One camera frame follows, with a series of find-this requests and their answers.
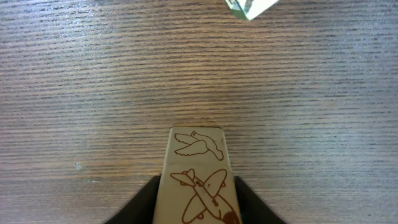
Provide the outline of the red letter I block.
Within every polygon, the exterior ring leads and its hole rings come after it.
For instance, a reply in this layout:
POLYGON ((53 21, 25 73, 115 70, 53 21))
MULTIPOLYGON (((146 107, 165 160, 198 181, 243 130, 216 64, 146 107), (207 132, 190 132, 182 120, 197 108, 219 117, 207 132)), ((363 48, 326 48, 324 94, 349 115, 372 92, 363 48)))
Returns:
POLYGON ((169 132, 163 174, 194 169, 198 175, 231 172, 224 131, 219 127, 175 126, 169 132))

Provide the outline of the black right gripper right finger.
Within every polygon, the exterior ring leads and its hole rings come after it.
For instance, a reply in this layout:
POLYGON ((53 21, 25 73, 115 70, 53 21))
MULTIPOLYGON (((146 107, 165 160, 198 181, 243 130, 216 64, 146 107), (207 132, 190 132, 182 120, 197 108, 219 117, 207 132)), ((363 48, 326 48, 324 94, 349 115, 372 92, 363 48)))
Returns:
POLYGON ((287 224, 242 178, 235 176, 234 184, 243 224, 287 224))

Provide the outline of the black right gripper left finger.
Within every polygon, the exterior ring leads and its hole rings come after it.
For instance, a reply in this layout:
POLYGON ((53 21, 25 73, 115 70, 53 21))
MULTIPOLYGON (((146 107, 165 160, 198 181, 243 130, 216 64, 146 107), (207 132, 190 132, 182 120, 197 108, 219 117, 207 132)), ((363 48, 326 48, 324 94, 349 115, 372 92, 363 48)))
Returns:
POLYGON ((160 175, 153 176, 120 211, 104 224, 151 224, 160 178, 160 175))

